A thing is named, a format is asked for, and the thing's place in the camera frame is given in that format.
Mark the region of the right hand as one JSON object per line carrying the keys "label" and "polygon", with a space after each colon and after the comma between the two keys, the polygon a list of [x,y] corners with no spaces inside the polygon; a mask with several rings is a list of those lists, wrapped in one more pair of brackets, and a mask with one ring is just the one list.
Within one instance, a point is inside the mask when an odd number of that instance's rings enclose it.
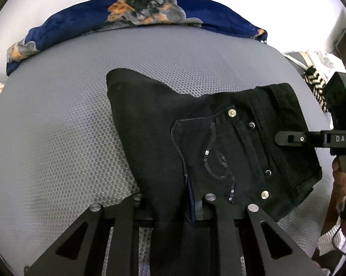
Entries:
{"label": "right hand", "polygon": [[335,158],[332,162],[332,175],[334,178],[332,198],[339,206],[346,200],[346,172],[342,171],[339,158]]}

